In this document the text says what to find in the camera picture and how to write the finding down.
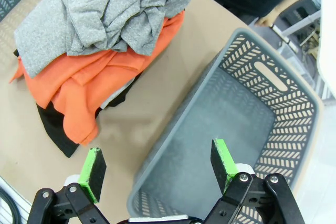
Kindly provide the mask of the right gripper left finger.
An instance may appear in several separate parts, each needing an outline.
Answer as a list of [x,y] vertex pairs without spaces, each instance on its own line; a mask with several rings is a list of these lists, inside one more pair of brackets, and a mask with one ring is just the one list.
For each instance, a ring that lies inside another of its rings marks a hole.
[[96,206],[106,168],[102,150],[91,148],[78,179],[58,192],[42,188],[36,193],[27,222],[68,223],[78,218],[81,223],[108,223]]

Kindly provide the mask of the person's left hand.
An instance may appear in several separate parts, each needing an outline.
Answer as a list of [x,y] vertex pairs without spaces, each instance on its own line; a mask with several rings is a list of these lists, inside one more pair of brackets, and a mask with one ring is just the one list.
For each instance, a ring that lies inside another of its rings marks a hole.
[[276,20],[277,16],[274,16],[273,14],[268,14],[264,17],[259,18],[255,24],[258,26],[263,27],[270,27],[273,25],[274,21]]

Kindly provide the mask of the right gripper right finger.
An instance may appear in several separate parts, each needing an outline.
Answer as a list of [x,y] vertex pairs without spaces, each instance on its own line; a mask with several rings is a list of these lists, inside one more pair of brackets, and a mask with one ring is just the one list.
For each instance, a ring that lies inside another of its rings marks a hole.
[[304,223],[286,179],[279,173],[264,179],[240,172],[222,139],[211,145],[211,164],[222,196],[204,223],[235,223],[242,210],[251,209],[262,223]]

